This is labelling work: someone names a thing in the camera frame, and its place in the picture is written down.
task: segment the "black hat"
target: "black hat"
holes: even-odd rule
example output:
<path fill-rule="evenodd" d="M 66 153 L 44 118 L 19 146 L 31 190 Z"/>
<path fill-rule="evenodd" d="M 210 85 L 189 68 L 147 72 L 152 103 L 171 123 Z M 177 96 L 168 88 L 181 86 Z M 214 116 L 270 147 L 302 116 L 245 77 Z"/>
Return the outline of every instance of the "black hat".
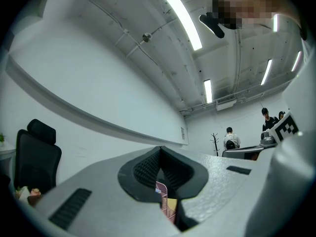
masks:
<path fill-rule="evenodd" d="M 262 108 L 261 112 L 262 112 L 262 115 L 264 115 L 265 113 L 268 113 L 268 109 L 267 108 Z"/>

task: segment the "white shirt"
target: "white shirt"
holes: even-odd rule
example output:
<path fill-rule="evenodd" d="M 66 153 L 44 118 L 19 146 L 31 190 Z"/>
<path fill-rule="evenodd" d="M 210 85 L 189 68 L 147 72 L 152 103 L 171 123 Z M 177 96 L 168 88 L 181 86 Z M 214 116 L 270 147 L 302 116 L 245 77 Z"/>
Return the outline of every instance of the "white shirt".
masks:
<path fill-rule="evenodd" d="M 226 134 L 226 136 L 224 137 L 224 150 L 226 150 L 226 143 L 229 140 L 235 143 L 236 148 L 240 147 L 240 139 L 237 136 L 237 134 L 230 133 L 230 134 Z"/>

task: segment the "air vent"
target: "air vent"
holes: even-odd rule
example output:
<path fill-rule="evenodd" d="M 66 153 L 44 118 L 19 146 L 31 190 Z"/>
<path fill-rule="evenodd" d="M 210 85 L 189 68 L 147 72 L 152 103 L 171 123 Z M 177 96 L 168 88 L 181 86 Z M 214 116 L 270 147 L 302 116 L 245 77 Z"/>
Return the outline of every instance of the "air vent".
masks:
<path fill-rule="evenodd" d="M 217 100 L 217 104 L 222 104 L 222 103 L 234 100 L 235 98 L 236 98 L 235 95 L 224 97 L 224 98 L 221 98 L 221 99 Z"/>
<path fill-rule="evenodd" d="M 237 102 L 236 96 L 231 95 L 216 101 L 216 109 L 218 111 L 232 107 Z"/>

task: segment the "white ceiling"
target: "white ceiling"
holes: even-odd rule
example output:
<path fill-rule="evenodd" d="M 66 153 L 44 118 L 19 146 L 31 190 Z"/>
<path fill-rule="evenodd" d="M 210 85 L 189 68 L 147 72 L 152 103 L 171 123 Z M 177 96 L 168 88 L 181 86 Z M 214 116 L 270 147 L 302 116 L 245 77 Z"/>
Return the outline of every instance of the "white ceiling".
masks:
<path fill-rule="evenodd" d="M 152 33 L 177 18 L 166 0 L 84 1 L 80 2 L 79 14 L 113 45 L 123 34 L 119 24 L 140 42 L 144 33 Z M 222 27 L 225 37 L 219 39 L 198 20 L 207 12 L 210 0 L 182 2 L 191 12 L 203 48 L 193 51 L 181 22 L 176 19 L 156 31 L 150 43 L 141 45 L 154 61 L 139 48 L 127 58 L 179 111 L 205 105 L 203 81 L 206 79 L 211 79 L 213 99 L 232 93 L 237 93 L 237 98 L 241 99 L 278 87 L 293 79 L 299 71 L 303 59 L 296 71 L 291 72 L 297 52 L 302 50 L 299 29 L 292 20 L 280 16 L 277 33 L 263 27 L 237 31 Z M 125 55 L 134 47 L 135 41 L 126 35 L 116 45 Z M 260 86 L 268 59 L 273 60 L 272 67 L 266 84 Z"/>

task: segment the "fluorescent light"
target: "fluorescent light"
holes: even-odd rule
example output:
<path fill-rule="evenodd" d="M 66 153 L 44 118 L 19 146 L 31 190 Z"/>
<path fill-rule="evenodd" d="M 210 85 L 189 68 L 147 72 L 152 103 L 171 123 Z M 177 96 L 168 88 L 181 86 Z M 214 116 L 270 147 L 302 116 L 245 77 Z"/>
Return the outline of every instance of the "fluorescent light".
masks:
<path fill-rule="evenodd" d="M 273 17 L 273 31 L 277 32 L 277 14 Z"/>
<path fill-rule="evenodd" d="M 267 69 L 266 69 L 266 72 L 265 72 L 265 75 L 263 76 L 263 79 L 262 79 L 262 82 L 261 82 L 261 85 L 263 85 L 266 82 L 266 79 L 267 79 L 267 76 L 268 76 L 268 73 L 269 73 L 269 70 L 270 70 L 270 67 L 271 67 L 271 63 L 272 63 L 272 60 L 269 60 L 268 61 L 268 65 L 267 65 Z"/>
<path fill-rule="evenodd" d="M 204 88 L 206 93 L 206 101 L 207 103 L 212 103 L 212 86 L 211 86 L 211 80 L 204 81 Z"/>
<path fill-rule="evenodd" d="M 186 30 L 194 51 L 202 48 L 202 43 L 201 43 L 201 40 L 199 39 L 197 29 L 194 26 L 193 21 L 188 11 L 184 7 L 183 3 L 181 2 L 181 0 L 167 0 L 167 1 L 171 5 L 175 13 L 177 14 L 184 29 Z"/>
<path fill-rule="evenodd" d="M 297 65 L 297 63 L 298 63 L 298 60 L 300 59 L 301 53 L 302 53 L 302 51 L 299 51 L 298 54 L 297 54 L 296 61 L 295 61 L 295 63 L 294 63 L 292 72 L 295 70 L 295 67 L 296 67 L 296 65 Z"/>

